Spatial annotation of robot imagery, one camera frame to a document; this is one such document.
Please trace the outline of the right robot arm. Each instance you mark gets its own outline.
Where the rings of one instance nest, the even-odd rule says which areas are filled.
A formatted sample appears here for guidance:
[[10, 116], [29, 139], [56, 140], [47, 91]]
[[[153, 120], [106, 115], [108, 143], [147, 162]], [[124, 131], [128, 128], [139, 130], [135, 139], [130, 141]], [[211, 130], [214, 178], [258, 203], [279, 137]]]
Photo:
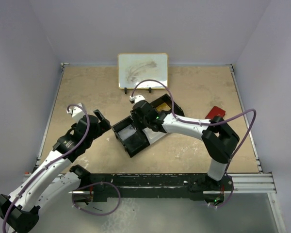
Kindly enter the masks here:
[[202, 141], [211, 157], [206, 185], [217, 190], [223, 185], [223, 176], [240, 138], [223, 118], [193, 119], [158, 111], [146, 100], [133, 101], [130, 112], [136, 128], [142, 129], [153, 144], [164, 134], [175, 133]]

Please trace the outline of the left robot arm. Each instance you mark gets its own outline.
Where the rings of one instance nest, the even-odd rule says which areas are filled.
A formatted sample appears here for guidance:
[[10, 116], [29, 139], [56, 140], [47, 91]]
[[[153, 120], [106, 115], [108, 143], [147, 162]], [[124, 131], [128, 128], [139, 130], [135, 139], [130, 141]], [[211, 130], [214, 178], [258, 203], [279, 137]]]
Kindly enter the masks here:
[[47, 195], [56, 192], [50, 190], [51, 182], [84, 154], [96, 138], [111, 129], [109, 120], [99, 110], [89, 115], [82, 105], [71, 104], [66, 112], [75, 123], [57, 140], [44, 162], [9, 195], [0, 195], [3, 232], [9, 225], [16, 233], [28, 233], [37, 224], [43, 206], [51, 200]]

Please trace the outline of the red card holder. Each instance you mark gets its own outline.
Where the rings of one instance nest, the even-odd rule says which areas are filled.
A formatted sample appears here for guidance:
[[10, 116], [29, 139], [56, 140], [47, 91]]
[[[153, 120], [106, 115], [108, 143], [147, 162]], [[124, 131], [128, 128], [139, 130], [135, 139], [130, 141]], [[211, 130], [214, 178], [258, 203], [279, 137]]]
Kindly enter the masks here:
[[218, 106], [213, 106], [212, 109], [206, 115], [205, 119], [213, 119], [216, 116], [224, 117], [225, 114], [226, 114], [225, 110], [223, 110], [222, 108]]

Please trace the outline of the black white three-bin organizer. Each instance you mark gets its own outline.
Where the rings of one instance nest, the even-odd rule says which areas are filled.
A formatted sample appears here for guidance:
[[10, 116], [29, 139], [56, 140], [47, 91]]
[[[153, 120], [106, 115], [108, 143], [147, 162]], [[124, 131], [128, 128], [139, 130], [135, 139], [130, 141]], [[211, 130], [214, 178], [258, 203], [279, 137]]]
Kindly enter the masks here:
[[[171, 97], [168, 94], [164, 94], [163, 96], [150, 102], [150, 104], [154, 108], [156, 108], [157, 106], [164, 102], [166, 102], [170, 106], [170, 108], [172, 107]], [[158, 112], [159, 112], [158, 117], [160, 116], [164, 117], [167, 114], [171, 113], [171, 109], [170, 111], [158, 111]], [[136, 132], [134, 135], [123, 141], [119, 138], [118, 132], [126, 128], [127, 126], [132, 126], [136, 130]], [[149, 128], [139, 128], [136, 125], [136, 123], [134, 123], [131, 115], [121, 120], [120, 122], [114, 124], [112, 126], [112, 130], [115, 134], [115, 137], [120, 141], [125, 151], [131, 158], [166, 135], [166, 132], [161, 131], [155, 132]]]

